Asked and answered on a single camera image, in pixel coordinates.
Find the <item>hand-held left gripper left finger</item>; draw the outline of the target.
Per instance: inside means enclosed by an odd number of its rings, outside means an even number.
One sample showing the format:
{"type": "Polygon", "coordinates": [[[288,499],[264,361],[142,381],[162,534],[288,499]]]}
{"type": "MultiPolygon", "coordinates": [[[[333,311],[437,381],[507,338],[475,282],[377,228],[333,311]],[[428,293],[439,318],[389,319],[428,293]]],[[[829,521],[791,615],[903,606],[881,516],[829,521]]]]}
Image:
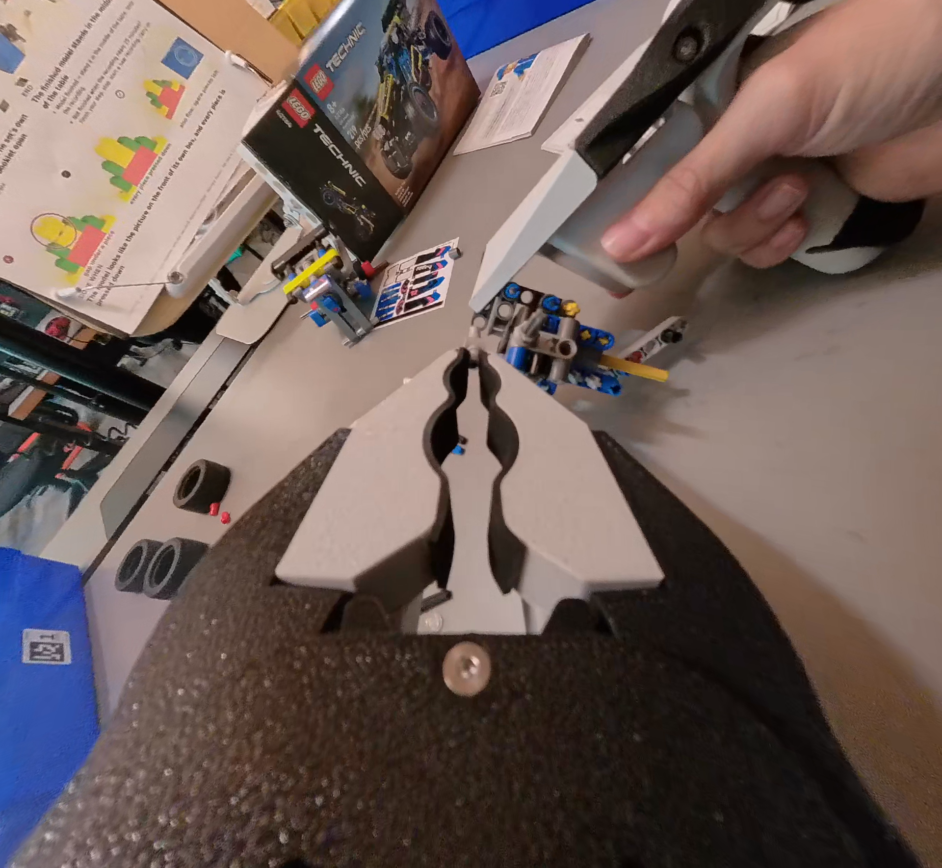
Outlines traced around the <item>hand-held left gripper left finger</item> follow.
{"type": "Polygon", "coordinates": [[[451,349],[350,428],[275,576],[293,587],[446,587],[454,524],[442,463],[460,443],[470,356],[451,349]]]}

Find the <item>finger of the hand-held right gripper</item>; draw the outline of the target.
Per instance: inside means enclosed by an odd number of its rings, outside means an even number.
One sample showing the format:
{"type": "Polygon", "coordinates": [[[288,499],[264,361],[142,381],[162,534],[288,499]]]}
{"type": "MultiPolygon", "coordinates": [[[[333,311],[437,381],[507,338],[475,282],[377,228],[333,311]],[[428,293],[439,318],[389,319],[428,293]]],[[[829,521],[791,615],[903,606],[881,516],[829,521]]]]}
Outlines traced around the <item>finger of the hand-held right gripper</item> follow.
{"type": "Polygon", "coordinates": [[[562,153],[487,243],[469,307],[482,311],[592,195],[595,170],[575,151],[562,153]]]}

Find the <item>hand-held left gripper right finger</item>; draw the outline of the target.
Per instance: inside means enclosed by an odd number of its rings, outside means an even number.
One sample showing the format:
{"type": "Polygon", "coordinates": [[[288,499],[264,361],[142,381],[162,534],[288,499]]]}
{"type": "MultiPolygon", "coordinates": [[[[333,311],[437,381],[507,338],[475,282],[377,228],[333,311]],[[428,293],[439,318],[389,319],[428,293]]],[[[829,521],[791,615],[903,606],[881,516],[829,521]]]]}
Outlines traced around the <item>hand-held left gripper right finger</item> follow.
{"type": "Polygon", "coordinates": [[[522,600],[589,600],[664,579],[594,433],[499,357],[478,362],[487,447],[499,463],[490,567],[522,600]]]}

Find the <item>blue grey lego sub-assembly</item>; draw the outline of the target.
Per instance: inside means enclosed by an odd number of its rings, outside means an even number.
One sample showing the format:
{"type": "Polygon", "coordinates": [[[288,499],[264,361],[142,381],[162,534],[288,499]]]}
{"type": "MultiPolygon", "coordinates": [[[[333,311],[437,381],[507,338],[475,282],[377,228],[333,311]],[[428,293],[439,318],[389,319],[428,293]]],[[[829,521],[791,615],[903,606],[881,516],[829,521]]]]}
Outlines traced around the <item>blue grey lego sub-assembly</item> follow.
{"type": "Polygon", "coordinates": [[[683,341],[685,317],[669,317],[619,355],[615,336],[584,324],[580,313],[574,300],[509,282],[475,313],[468,344],[481,349],[490,343],[493,354],[551,395],[568,384],[618,396],[624,379],[668,379],[669,372],[651,362],[683,341]]]}

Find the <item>lego sticker sheet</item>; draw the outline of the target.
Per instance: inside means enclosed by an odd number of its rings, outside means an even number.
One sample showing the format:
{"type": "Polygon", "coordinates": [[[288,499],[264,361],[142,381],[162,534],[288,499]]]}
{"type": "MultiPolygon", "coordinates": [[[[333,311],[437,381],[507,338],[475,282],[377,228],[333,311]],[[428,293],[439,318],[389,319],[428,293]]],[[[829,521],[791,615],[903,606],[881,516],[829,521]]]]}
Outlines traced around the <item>lego sticker sheet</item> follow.
{"type": "Polygon", "coordinates": [[[441,242],[386,268],[371,314],[374,329],[386,328],[444,306],[458,262],[447,255],[453,240],[441,242]]]}

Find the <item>black rubber lego tyre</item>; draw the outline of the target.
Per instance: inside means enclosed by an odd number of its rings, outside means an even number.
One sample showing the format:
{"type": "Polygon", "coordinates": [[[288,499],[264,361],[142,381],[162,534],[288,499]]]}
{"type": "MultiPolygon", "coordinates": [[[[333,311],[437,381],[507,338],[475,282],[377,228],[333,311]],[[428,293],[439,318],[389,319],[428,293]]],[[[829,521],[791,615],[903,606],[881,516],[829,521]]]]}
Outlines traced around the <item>black rubber lego tyre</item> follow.
{"type": "Polygon", "coordinates": [[[161,601],[174,598],[208,549],[206,543],[182,536],[165,541],[157,548],[145,571],[143,595],[161,601]]]}
{"type": "Polygon", "coordinates": [[[177,483],[172,504],[178,509],[208,514],[209,506],[222,503],[232,479],[231,470],[218,462],[197,460],[183,473],[177,483]]]}
{"type": "Polygon", "coordinates": [[[161,541],[141,539],[125,553],[114,577],[118,592],[142,593],[151,564],[162,546],[161,541]]]}

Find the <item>lego set cardboard box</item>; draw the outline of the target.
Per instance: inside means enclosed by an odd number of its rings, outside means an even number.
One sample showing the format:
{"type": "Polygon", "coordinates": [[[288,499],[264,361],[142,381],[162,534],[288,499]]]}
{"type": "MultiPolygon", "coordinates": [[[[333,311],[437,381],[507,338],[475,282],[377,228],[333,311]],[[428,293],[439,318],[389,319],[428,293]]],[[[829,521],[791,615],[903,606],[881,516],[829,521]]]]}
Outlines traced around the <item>lego set cardboard box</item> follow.
{"type": "Polygon", "coordinates": [[[478,101],[436,0],[341,0],[240,149],[283,199],[372,262],[478,101]]]}

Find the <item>partly built lego buggy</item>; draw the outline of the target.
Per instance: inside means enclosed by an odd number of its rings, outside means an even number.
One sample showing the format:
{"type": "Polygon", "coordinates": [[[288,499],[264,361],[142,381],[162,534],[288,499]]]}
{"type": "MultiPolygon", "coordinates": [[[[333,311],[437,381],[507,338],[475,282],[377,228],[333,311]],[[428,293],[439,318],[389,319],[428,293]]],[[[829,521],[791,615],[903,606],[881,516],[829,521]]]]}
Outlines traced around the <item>partly built lego buggy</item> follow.
{"type": "Polygon", "coordinates": [[[304,233],[279,255],[271,272],[285,296],[306,307],[308,318],[320,328],[333,325],[344,344],[352,347],[375,327],[373,281],[384,267],[385,263],[359,260],[320,227],[304,233]]]}

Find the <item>person's right hand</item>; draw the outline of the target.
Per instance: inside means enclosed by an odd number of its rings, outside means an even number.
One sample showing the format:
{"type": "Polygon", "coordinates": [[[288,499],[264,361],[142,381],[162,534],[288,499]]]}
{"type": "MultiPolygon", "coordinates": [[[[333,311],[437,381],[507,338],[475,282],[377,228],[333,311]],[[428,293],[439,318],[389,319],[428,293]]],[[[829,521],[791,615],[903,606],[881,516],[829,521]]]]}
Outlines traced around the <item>person's right hand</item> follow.
{"type": "Polygon", "coordinates": [[[614,262],[664,250],[706,219],[701,238],[769,268],[807,235],[809,191],[775,175],[712,215],[773,158],[824,158],[862,196],[906,203],[940,193],[941,0],[843,0],[756,53],[732,103],[693,151],[601,238],[614,262]]]}

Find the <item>folded paper leaflet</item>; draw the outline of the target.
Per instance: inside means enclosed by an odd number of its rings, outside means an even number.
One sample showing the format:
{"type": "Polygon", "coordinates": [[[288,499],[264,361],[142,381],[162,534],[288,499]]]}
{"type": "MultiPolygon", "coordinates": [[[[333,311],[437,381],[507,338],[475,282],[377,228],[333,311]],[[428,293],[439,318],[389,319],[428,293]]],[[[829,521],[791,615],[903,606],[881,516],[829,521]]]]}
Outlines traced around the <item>folded paper leaflet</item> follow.
{"type": "Polygon", "coordinates": [[[592,40],[591,34],[499,67],[454,155],[466,155],[530,138],[592,40]]]}

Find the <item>printed instruction sheet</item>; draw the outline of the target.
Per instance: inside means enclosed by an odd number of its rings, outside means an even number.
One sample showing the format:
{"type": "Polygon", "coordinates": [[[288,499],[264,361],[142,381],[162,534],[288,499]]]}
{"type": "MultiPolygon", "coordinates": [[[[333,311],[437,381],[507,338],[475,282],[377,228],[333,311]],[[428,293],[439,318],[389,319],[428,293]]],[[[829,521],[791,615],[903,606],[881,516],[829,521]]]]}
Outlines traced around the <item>printed instruction sheet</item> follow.
{"type": "Polygon", "coordinates": [[[265,84],[154,0],[2,0],[2,280],[131,334],[265,84]]]}

